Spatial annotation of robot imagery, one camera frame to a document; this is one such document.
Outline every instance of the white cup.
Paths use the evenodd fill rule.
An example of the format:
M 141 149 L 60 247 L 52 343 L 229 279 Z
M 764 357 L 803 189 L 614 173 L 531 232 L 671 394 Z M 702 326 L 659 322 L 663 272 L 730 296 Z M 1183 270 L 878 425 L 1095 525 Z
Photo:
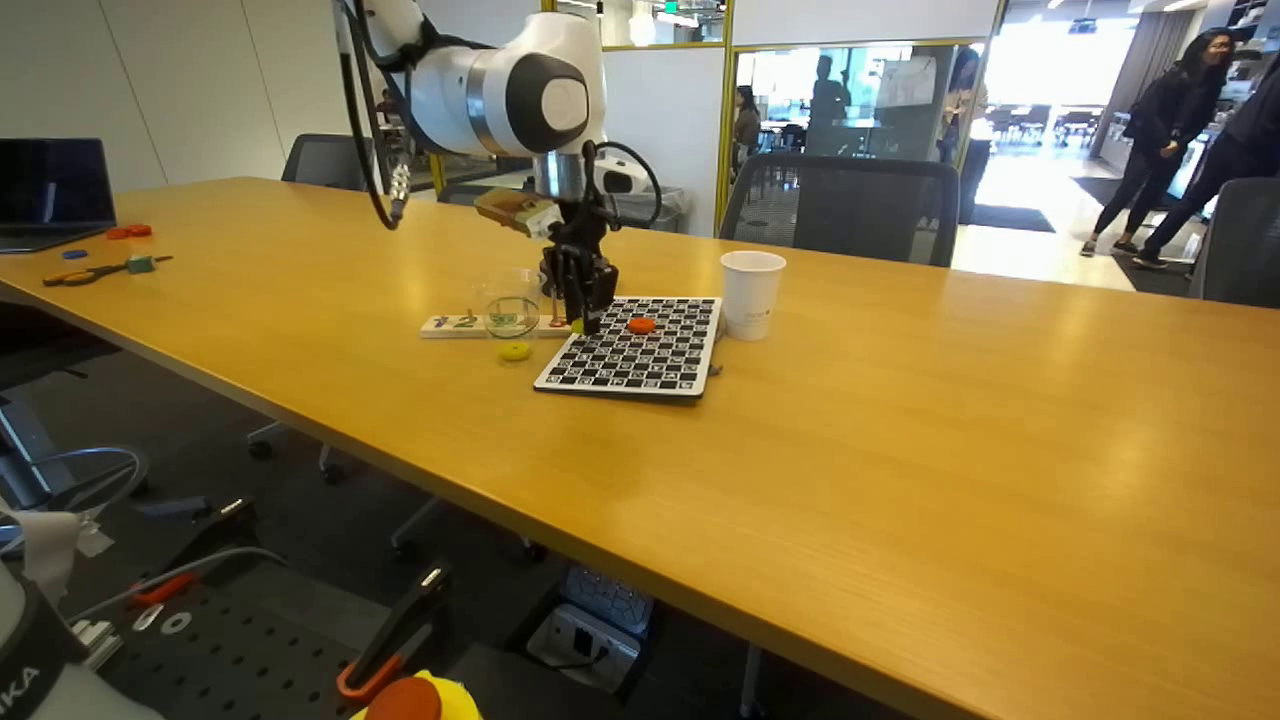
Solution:
M 774 308 L 774 292 L 782 284 L 787 259 L 774 251 L 723 251 L 723 333 L 738 341 L 768 336 L 768 316 Z

